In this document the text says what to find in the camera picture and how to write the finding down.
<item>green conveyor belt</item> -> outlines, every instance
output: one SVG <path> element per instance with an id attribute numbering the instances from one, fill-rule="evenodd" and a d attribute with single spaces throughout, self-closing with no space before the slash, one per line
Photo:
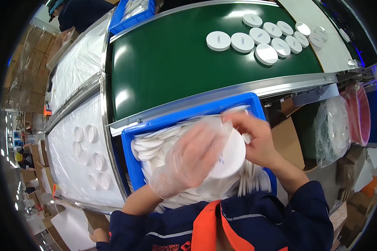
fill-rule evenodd
<path id="1" fill-rule="evenodd" d="M 239 83 L 322 69 L 312 48 L 278 59 L 272 66 L 232 47 L 209 49 L 212 31 L 247 33 L 241 18 L 256 13 L 263 22 L 295 22 L 286 10 L 260 4 L 218 4 L 173 13 L 146 23 L 113 42 L 112 98 L 116 120 L 181 98 Z"/>

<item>white foam sheet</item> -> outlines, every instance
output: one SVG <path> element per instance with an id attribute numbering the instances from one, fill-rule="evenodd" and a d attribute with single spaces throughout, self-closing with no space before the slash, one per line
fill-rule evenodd
<path id="1" fill-rule="evenodd" d="M 88 232 L 88 220 L 81 209 L 74 208 L 67 203 L 56 201 L 65 207 L 63 212 L 54 216 L 50 221 L 63 239 L 70 251 L 87 250 L 95 247 Z"/>
<path id="2" fill-rule="evenodd" d="M 85 130 L 89 124 L 98 129 L 98 141 L 91 143 L 84 137 L 81 146 L 90 153 L 90 156 L 93 153 L 101 153 L 104 156 L 106 164 L 101 171 L 96 170 L 92 161 L 88 166 L 84 165 L 72 149 L 74 128 L 79 126 Z M 80 105 L 53 128 L 48 135 L 48 146 L 53 165 L 52 172 L 60 185 L 62 195 L 96 205 L 113 207 L 124 205 L 106 149 L 99 94 Z M 104 172 L 110 177 L 109 189 L 105 190 L 99 186 L 96 190 L 91 188 L 88 175 L 97 177 L 99 172 Z"/>
<path id="3" fill-rule="evenodd" d="M 352 58 L 351 54 L 346 48 L 340 34 L 313 1 L 279 0 L 279 2 L 296 22 L 306 24 L 312 31 L 314 31 L 317 26 L 321 26 L 328 32 L 328 40 L 324 43 L 324 46 L 320 50 L 314 50 L 324 72 L 349 70 L 347 61 Z"/>
<path id="4" fill-rule="evenodd" d="M 53 113 L 86 80 L 99 72 L 108 20 L 90 30 L 57 65 L 50 107 Z"/>

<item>blue plastic crate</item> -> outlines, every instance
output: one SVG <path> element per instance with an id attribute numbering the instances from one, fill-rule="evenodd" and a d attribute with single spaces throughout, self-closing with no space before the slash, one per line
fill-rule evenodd
<path id="1" fill-rule="evenodd" d="M 144 174 L 141 170 L 141 162 L 134 158 L 131 151 L 131 141 L 135 135 L 157 131 L 165 127 L 174 125 L 175 123 L 186 120 L 187 118 L 198 115 L 220 114 L 226 109 L 239 104 L 250 105 L 249 110 L 257 118 L 265 120 L 265 115 L 262 110 L 260 100 L 254 93 L 244 93 L 230 98 L 224 98 L 218 101 L 210 102 L 183 111 L 172 113 L 160 118 L 137 124 L 128 127 L 121 133 L 123 143 L 123 150 L 127 164 L 127 170 L 130 175 L 131 183 L 134 190 L 137 190 L 145 185 Z M 264 168 L 271 180 L 271 193 L 276 196 L 276 177 L 270 169 Z"/>
<path id="2" fill-rule="evenodd" d="M 149 0 L 148 9 L 146 11 L 141 12 L 121 22 L 127 2 L 128 0 L 121 0 L 115 10 L 115 13 L 113 14 L 108 30 L 115 35 L 127 28 L 130 28 L 131 26 L 135 24 L 138 24 L 150 18 L 151 16 L 155 14 L 155 1 Z"/>

